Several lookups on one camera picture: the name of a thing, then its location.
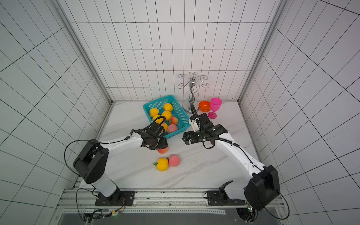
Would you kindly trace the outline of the yellow red peach top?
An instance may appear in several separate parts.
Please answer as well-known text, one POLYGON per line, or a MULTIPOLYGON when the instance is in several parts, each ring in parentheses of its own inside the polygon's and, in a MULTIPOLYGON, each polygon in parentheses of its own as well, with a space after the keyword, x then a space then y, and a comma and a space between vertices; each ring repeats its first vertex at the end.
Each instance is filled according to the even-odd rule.
POLYGON ((167 130, 168 130, 168 125, 167 125, 165 122, 163 122, 163 123, 161 124, 161 126, 164 128, 163 133, 166 133, 167 130))

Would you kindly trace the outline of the pink peach bottom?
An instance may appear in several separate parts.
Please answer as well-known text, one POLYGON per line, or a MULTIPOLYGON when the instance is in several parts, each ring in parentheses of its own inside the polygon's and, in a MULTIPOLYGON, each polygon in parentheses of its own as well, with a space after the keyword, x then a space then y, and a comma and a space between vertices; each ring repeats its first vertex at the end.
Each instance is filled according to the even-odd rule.
POLYGON ((168 126, 167 132, 168 132, 168 134, 171 134, 177 130, 178 130, 178 127, 175 124, 170 124, 168 126))

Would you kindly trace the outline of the pink peach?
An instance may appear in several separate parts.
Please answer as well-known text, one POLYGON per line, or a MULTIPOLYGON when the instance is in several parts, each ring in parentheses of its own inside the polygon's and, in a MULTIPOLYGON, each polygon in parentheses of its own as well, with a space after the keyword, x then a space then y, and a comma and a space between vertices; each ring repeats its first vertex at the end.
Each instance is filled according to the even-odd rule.
POLYGON ((177 155, 171 155, 168 158, 168 164, 170 167, 177 167, 181 163, 181 159, 177 155))
POLYGON ((170 124, 168 126, 167 132, 168 132, 168 134, 171 134, 177 130, 178 130, 178 127, 175 124, 170 124))

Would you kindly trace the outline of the yellow peach with leaf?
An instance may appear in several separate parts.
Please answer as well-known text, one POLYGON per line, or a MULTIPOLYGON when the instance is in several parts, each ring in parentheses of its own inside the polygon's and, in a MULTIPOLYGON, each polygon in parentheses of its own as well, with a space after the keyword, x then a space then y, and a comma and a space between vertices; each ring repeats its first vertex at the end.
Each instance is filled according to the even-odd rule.
POLYGON ((149 111, 149 115, 150 115, 151 118, 153 118, 154 116, 159 115, 159 110, 157 108, 152 108, 149 111))

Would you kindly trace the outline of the orange red peach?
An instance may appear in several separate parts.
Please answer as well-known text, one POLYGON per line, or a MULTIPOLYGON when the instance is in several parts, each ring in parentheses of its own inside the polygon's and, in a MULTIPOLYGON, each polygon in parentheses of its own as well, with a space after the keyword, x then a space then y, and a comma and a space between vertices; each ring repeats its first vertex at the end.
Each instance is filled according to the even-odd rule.
POLYGON ((169 124, 173 124, 173 125, 178 125, 179 123, 179 119, 172 116, 170 119, 169 119, 169 124))

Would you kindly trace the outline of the yellow peach red spot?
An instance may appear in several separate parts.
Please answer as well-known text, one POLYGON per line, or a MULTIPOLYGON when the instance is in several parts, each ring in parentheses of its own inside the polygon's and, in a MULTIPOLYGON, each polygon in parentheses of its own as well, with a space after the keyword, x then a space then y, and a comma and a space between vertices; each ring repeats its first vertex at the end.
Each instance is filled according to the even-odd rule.
POLYGON ((172 113, 169 111, 163 111, 162 116, 168 121, 172 117, 172 113))

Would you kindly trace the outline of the teal plastic basket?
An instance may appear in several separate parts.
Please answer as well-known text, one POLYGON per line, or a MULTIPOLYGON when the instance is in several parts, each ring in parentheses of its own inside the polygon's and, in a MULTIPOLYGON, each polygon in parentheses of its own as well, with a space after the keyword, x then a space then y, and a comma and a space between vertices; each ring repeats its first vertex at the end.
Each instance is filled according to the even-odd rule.
POLYGON ((190 127, 189 116, 173 95, 146 103, 143 105, 143 109, 150 122, 154 122, 159 116, 165 116, 165 119, 158 119, 156 122, 161 124, 163 121, 163 124, 167 124, 165 128, 173 130, 173 132, 168 133, 167 129, 167 132, 164 133, 166 138, 181 134, 190 127))

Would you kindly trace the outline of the yellow peach leaf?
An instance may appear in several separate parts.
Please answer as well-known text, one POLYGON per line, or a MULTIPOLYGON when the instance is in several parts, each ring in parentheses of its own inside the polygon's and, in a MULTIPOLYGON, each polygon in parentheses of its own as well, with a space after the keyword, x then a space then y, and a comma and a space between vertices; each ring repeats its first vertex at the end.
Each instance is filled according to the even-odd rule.
POLYGON ((169 162, 167 158, 160 158, 153 165, 156 166, 156 169, 161 172, 164 172, 169 168, 169 162))

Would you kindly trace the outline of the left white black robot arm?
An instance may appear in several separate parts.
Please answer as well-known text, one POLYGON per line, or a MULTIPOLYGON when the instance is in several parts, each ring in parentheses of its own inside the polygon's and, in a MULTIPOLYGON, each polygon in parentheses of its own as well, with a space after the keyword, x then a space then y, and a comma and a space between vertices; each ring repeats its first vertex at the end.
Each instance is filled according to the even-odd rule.
POLYGON ((111 199, 117 195, 119 188, 106 174, 108 160, 140 147, 154 151, 167 148, 168 143, 165 137, 148 134, 140 129, 131 130, 129 135, 108 142, 92 139, 74 160, 73 167, 86 184, 92 185, 103 197, 111 199))

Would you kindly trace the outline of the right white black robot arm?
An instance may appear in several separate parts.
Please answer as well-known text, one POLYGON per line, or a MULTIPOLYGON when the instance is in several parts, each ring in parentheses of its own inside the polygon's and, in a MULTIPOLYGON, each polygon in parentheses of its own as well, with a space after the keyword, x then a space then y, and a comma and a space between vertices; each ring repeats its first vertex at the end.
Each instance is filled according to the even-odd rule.
POLYGON ((210 142, 239 168, 239 180, 228 181, 219 188, 220 199, 224 204, 227 201, 244 200, 255 210, 261 211, 280 195, 278 171, 247 153, 222 125, 185 132, 182 140, 186 145, 210 142))

